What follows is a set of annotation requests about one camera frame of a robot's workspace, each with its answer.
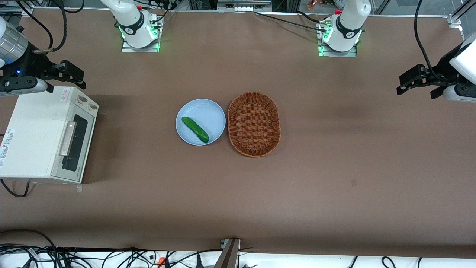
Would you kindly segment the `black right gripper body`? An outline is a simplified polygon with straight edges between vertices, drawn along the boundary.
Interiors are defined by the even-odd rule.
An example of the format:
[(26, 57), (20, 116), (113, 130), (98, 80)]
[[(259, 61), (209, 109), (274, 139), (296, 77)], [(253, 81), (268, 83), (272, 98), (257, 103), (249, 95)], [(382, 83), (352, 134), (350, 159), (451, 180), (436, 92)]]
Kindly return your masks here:
[(30, 50), (17, 60), (18, 77), (59, 77), (62, 68), (62, 65), (51, 62), (45, 54), (34, 54)]

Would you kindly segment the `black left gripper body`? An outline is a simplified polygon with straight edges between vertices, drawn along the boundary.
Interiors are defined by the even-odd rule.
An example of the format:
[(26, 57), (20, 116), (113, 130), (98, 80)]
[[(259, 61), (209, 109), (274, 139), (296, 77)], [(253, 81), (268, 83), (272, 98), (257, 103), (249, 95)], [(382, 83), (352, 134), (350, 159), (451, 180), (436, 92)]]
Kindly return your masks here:
[(425, 55), (425, 61), (429, 69), (425, 82), (426, 86), (454, 85), (462, 81), (459, 72), (450, 64), (450, 60), (457, 55), (460, 48), (454, 47), (454, 49), (442, 56), (435, 66), (430, 64), (430, 59)]

